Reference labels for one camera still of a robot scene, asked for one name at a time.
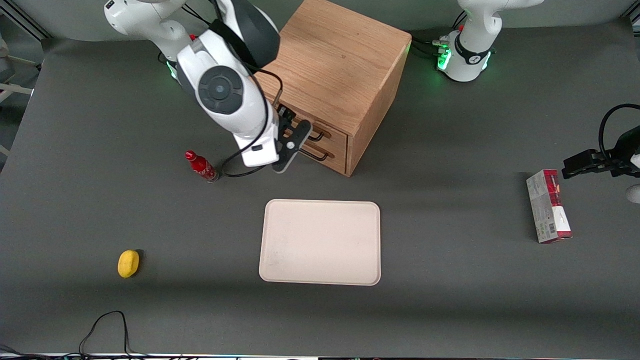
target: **bottle cap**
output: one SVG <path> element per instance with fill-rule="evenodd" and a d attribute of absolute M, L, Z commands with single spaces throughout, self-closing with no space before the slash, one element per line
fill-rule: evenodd
<path fill-rule="evenodd" d="M 187 160 L 189 160 L 189 161 L 193 161 L 193 160 L 196 160 L 198 155 L 196 155 L 195 152 L 189 150 L 189 151 L 184 153 L 184 157 L 187 158 Z"/>

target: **yellow sponge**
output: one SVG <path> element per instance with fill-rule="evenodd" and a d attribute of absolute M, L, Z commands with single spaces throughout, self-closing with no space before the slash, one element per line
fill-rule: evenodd
<path fill-rule="evenodd" d="M 118 274 L 124 279 L 130 277 L 138 271 L 140 255 L 135 250 L 127 250 L 120 255 L 118 260 Z"/>

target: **wooden drawer cabinet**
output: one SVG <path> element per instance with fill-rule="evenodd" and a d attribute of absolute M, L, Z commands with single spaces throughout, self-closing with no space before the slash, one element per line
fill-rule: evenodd
<path fill-rule="evenodd" d="M 300 5 L 265 69 L 284 82 L 280 102 L 314 126 L 307 156 L 351 176 L 396 97 L 410 43 L 404 31 L 327 0 Z M 273 99 L 278 81 L 256 76 Z"/>

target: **gray table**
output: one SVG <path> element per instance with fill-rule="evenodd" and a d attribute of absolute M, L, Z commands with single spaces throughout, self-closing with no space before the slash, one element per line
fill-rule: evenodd
<path fill-rule="evenodd" d="M 184 151 L 235 149 L 147 42 L 57 41 L 0 176 L 0 340 L 67 352 L 101 313 L 142 352 L 379 357 L 640 357 L 633 179 L 563 181 L 575 237 L 535 241 L 524 180 L 596 146 L 602 115 L 640 101 L 625 21 L 507 29 L 475 82 L 411 55 L 352 178 L 304 157 L 214 185 Z M 621 111 L 612 143 L 637 125 Z M 274 198 L 371 200 L 373 287 L 266 283 Z M 143 249 L 135 279 L 116 261 Z M 88 351 L 121 351 L 107 318 Z"/>

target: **drawer handle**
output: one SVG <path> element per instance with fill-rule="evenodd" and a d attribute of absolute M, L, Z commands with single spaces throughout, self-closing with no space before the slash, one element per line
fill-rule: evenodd
<path fill-rule="evenodd" d="M 318 134 L 318 136 L 310 136 L 307 138 L 307 140 L 311 140 L 313 142 L 318 142 L 320 140 L 322 140 L 322 138 L 324 138 L 324 131 L 320 131 L 320 134 Z"/>
<path fill-rule="evenodd" d="M 300 149 L 300 152 L 302 152 L 304 155 L 307 155 L 309 158 L 315 159 L 316 161 L 324 161 L 329 157 L 328 152 L 326 152 L 322 158 L 319 156 L 313 155 L 312 153 L 306 151 L 305 149 Z"/>

